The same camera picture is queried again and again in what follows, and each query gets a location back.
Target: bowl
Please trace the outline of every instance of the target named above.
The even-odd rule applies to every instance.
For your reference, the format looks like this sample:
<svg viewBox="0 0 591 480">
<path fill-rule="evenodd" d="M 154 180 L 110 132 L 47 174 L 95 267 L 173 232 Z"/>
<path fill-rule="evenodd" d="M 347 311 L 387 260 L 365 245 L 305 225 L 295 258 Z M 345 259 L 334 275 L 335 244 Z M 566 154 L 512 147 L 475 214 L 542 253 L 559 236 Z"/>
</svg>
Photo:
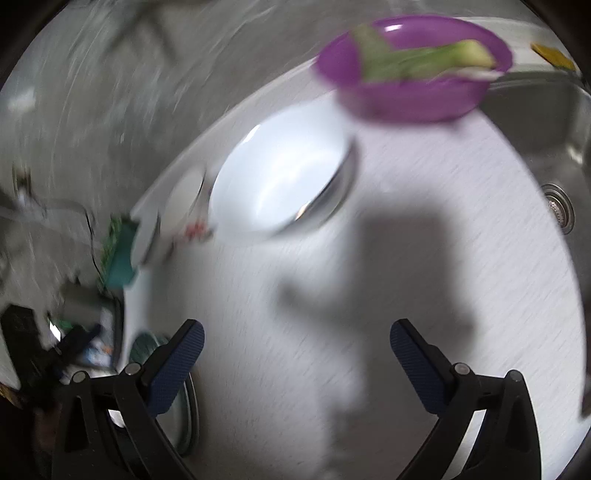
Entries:
<svg viewBox="0 0 591 480">
<path fill-rule="evenodd" d="M 372 23 L 396 48 L 438 47 L 460 40 L 480 41 L 505 73 L 513 55 L 494 33 L 470 22 L 437 15 L 409 15 Z M 465 115 L 478 106 L 490 81 L 453 75 L 428 80 L 366 83 L 361 79 L 357 46 L 349 33 L 329 43 L 315 68 L 339 91 L 342 103 L 355 114 L 390 122 L 436 122 Z"/>
<path fill-rule="evenodd" d="M 213 184 L 209 223 L 227 242 L 268 238 L 295 223 L 319 225 L 346 189 L 352 126 L 334 95 L 290 106 L 255 126 Z"/>
</svg>

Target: yellow object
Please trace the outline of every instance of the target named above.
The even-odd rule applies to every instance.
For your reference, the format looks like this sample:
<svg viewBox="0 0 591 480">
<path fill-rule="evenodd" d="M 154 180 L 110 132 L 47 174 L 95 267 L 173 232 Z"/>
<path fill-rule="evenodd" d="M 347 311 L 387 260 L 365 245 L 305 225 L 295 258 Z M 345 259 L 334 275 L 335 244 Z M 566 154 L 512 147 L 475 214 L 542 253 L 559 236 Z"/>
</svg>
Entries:
<svg viewBox="0 0 591 480">
<path fill-rule="evenodd" d="M 560 50 L 546 47 L 539 43 L 532 43 L 531 49 L 540 55 L 545 61 L 550 63 L 553 67 L 576 72 L 573 61 L 567 58 Z"/>
</svg>

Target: stainless steel sink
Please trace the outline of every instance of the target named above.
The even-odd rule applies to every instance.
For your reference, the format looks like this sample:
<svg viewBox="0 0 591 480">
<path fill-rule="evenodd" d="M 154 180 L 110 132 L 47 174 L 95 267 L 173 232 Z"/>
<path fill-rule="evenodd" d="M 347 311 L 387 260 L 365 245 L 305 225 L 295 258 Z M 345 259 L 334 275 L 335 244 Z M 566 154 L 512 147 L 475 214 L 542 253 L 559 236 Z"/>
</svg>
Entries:
<svg viewBox="0 0 591 480">
<path fill-rule="evenodd" d="M 565 234 L 584 305 L 590 374 L 591 96 L 564 72 L 519 73 L 494 83 L 480 107 L 524 159 Z M 590 398 L 583 400 L 586 414 Z M 591 433 L 561 478 L 590 478 L 590 472 Z"/>
</svg>

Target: green vegetable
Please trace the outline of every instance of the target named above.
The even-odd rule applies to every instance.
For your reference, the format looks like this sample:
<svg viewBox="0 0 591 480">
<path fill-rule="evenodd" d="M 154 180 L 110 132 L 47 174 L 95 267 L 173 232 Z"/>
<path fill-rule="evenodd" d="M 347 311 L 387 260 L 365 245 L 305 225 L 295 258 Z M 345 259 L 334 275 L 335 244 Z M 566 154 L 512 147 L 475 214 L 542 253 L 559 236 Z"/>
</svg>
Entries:
<svg viewBox="0 0 591 480">
<path fill-rule="evenodd" d="M 441 47 L 394 50 L 392 45 L 367 24 L 352 30 L 359 48 L 363 80 L 429 79 L 462 67 L 494 69 L 495 59 L 478 40 L 461 40 Z"/>
</svg>

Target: drain strainer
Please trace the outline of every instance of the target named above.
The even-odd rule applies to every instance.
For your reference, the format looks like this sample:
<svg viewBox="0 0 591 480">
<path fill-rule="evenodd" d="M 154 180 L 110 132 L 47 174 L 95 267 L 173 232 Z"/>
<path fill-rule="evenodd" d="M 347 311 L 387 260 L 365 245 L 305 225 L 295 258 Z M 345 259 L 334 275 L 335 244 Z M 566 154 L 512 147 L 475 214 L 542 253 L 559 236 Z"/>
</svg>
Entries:
<svg viewBox="0 0 591 480">
<path fill-rule="evenodd" d="M 542 185 L 542 191 L 548 200 L 548 207 L 556 217 L 558 226 L 565 235 L 574 227 L 574 210 L 569 198 L 560 187 L 547 183 Z"/>
</svg>

